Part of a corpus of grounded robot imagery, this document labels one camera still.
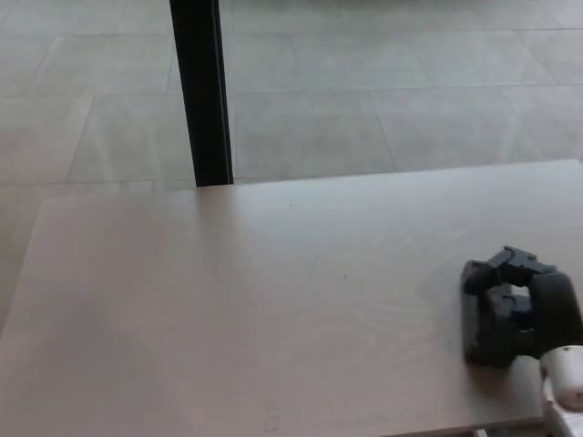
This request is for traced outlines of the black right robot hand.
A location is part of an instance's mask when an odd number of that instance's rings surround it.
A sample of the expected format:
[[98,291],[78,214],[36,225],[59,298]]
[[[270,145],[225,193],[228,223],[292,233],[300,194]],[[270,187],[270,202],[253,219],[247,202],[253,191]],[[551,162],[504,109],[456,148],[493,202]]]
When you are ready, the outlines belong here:
[[582,344],[582,315],[570,277],[537,256],[505,246],[470,259],[460,277],[462,341],[470,364],[507,368]]

